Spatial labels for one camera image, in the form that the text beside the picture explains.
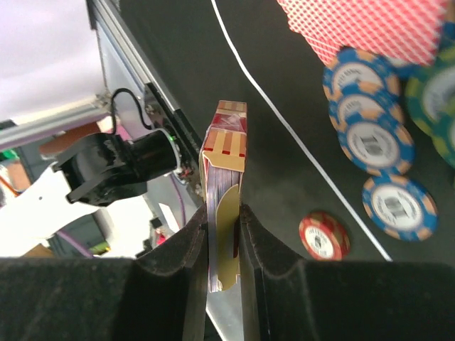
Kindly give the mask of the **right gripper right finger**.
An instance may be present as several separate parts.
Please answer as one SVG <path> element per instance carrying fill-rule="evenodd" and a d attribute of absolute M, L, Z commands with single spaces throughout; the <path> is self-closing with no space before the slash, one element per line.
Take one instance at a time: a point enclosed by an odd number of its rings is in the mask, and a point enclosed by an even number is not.
<path fill-rule="evenodd" d="M 310 261 L 240 208 L 246 340 L 453 340 L 454 268 Z"/>

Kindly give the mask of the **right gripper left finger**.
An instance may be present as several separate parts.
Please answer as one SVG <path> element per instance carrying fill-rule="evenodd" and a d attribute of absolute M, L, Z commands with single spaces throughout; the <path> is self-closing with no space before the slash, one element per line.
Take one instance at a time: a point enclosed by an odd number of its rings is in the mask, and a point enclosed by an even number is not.
<path fill-rule="evenodd" d="M 207 215 L 138 259 L 1 260 L 2 340 L 202 340 Z"/>

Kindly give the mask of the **red poker chip stack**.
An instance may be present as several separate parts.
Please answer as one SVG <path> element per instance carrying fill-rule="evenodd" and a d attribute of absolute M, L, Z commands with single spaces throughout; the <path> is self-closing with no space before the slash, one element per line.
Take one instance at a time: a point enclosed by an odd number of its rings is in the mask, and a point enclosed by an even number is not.
<path fill-rule="evenodd" d="M 340 261 L 350 253 L 346 228 L 331 214 L 313 211 L 299 223 L 299 236 L 307 252 L 319 261 Z"/>

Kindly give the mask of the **red playing card deck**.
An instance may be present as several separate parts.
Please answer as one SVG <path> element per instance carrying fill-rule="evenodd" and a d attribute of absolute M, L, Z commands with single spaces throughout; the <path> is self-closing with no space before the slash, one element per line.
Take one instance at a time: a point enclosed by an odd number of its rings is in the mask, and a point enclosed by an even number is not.
<path fill-rule="evenodd" d="M 220 100 L 199 154 L 208 229 L 208 291 L 226 291 L 239 273 L 239 217 L 247 156 L 247 104 Z"/>

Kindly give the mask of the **spread blue white chips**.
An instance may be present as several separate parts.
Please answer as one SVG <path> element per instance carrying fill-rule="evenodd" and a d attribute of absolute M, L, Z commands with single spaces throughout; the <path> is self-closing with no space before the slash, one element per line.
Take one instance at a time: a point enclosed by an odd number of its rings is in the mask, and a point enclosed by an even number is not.
<path fill-rule="evenodd" d="M 325 67 L 323 90 L 342 151 L 371 176 L 362 191 L 369 218 L 395 239 L 420 242 L 431 237 L 438 225 L 437 206 L 420 184 L 405 176 L 416 151 L 391 63 L 344 48 Z"/>

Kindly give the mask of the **spread green chips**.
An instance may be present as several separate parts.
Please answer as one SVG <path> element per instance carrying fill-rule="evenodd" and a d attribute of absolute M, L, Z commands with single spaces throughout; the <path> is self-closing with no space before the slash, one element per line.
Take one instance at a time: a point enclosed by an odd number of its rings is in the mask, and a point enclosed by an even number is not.
<path fill-rule="evenodd" d="M 405 88 L 412 121 L 432 138 L 437 153 L 454 165 L 454 22 L 443 26 L 434 63 L 416 67 Z"/>

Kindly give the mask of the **red cards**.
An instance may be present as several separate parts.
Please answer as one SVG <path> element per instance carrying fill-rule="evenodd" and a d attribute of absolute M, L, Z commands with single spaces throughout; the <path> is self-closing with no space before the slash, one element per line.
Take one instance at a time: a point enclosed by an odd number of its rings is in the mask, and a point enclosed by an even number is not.
<path fill-rule="evenodd" d="M 343 47 L 431 64 L 450 1 L 279 1 L 289 29 L 304 37 L 325 65 Z"/>

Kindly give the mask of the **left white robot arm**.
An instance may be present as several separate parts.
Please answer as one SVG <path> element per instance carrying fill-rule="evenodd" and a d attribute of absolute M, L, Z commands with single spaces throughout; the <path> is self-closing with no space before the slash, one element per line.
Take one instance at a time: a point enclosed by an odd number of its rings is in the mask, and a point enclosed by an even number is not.
<path fill-rule="evenodd" d="M 179 166 L 164 129 L 133 141 L 108 133 L 78 140 L 1 209 L 1 256 L 22 256 L 80 217 L 145 194 L 150 180 Z"/>

